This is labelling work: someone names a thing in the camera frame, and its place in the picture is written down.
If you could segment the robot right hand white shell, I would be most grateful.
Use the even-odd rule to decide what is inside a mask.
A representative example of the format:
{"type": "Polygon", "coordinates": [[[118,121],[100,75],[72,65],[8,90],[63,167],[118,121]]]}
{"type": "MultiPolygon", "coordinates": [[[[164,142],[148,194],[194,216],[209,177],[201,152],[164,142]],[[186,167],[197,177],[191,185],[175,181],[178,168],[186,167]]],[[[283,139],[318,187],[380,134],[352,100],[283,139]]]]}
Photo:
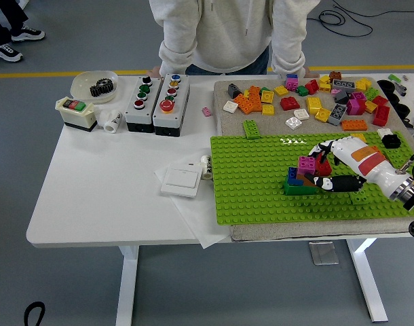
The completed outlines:
{"type": "Polygon", "coordinates": [[[374,183],[387,198],[394,200],[413,183],[409,174],[397,173],[383,154],[359,138],[348,136],[319,143],[310,151],[309,156],[315,158],[321,154],[322,159],[325,160],[329,153],[349,166],[355,174],[334,177],[305,174],[307,180],[326,191],[357,192],[364,183],[374,183]]]}

